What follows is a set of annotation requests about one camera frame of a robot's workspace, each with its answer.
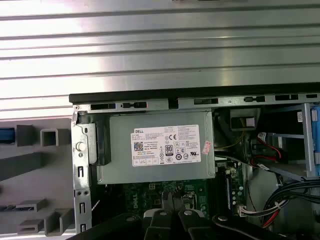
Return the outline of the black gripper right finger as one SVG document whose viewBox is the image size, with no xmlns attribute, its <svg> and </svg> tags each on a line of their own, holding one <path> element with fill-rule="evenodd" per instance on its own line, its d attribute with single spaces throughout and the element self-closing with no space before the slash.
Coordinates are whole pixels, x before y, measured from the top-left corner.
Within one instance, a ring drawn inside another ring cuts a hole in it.
<svg viewBox="0 0 320 240">
<path fill-rule="evenodd" d="M 175 193 L 175 212 L 177 224 L 181 225 L 185 239 L 188 240 L 318 240 L 320 237 L 305 231 L 292 235 L 277 234 L 261 228 L 246 220 L 229 214 L 227 206 L 229 197 L 225 191 L 213 194 L 213 206 L 221 210 L 211 219 L 200 216 L 201 212 L 185 208 L 183 194 Z"/>
</svg>

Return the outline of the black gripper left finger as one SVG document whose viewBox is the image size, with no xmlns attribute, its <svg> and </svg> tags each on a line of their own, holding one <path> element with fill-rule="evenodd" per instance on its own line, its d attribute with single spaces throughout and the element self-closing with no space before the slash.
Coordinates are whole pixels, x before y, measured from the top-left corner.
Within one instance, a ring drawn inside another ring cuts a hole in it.
<svg viewBox="0 0 320 240">
<path fill-rule="evenodd" d="M 123 213 L 72 237 L 73 240 L 169 240 L 174 218 L 172 192 L 162 193 L 162 208 L 144 212 L 143 217 Z"/>
</svg>

